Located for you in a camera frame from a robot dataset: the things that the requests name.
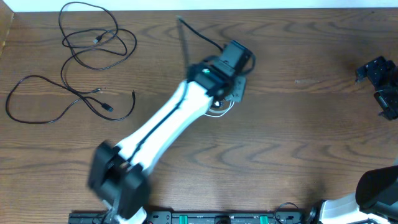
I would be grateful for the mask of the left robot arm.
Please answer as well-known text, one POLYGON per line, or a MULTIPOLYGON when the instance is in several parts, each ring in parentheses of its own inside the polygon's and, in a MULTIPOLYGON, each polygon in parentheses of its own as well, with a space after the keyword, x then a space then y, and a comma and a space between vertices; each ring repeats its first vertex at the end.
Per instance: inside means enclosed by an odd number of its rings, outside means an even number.
POLYGON ((116 145, 104 141, 93 155, 88 187, 105 203, 103 221, 143 223, 149 201, 149 176, 170 145, 212 104, 232 94, 255 63, 254 54, 233 40, 221 50, 186 67, 181 82, 161 109, 116 145))

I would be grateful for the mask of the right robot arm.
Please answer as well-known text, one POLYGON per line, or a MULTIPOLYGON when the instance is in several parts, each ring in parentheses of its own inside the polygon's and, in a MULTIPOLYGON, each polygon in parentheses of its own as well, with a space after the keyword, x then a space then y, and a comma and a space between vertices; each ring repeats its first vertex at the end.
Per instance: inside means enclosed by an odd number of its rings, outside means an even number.
MULTIPOLYGON (((397 65, 379 56, 356 70, 356 81, 368 78, 374 98, 389 121, 397 119, 397 65)), ((305 223, 397 223, 397 162, 365 172, 355 192, 314 206, 305 223)))

